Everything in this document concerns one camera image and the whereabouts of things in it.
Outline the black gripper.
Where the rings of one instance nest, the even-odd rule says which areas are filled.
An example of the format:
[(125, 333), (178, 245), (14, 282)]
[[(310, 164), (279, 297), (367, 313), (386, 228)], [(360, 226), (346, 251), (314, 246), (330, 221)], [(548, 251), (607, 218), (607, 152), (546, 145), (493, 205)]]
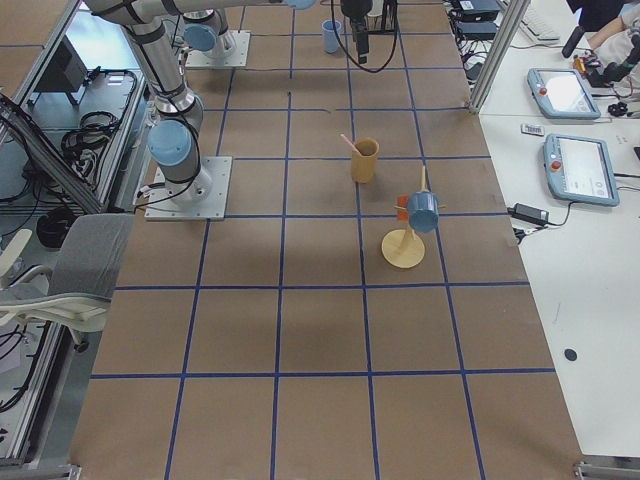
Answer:
[(355, 40), (358, 63), (366, 64), (369, 54), (369, 35), (366, 16), (373, 6), (372, 0), (341, 0), (340, 8), (349, 19), (352, 35)]

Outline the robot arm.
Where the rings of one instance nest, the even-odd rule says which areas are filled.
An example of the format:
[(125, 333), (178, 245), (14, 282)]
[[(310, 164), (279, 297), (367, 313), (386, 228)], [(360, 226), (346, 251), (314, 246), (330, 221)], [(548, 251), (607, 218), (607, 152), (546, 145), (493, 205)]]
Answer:
[(188, 86), (163, 23), (169, 15), (185, 20), (187, 45), (221, 53), (228, 39), (227, 7), (253, 1), (88, 1), (91, 14), (119, 26), (151, 90), (160, 115), (148, 134), (148, 149), (164, 175), (165, 200), (180, 208), (200, 205), (210, 195), (212, 176), (199, 152), (203, 121), (200, 97)]
[(193, 50), (213, 59), (230, 56), (236, 49), (236, 41), (229, 32), (224, 9), (200, 10), (182, 15), (185, 22), (183, 38)]

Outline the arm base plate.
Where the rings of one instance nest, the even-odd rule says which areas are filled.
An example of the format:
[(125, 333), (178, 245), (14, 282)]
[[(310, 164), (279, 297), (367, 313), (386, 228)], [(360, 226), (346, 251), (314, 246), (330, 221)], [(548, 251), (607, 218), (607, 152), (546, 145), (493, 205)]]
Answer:
[(247, 64), (251, 33), (228, 30), (218, 36), (213, 31), (186, 33), (186, 67), (190, 69), (244, 68)]
[(204, 156), (193, 183), (177, 185), (169, 182), (152, 189), (144, 217), (149, 221), (192, 221), (225, 218), (233, 158)]

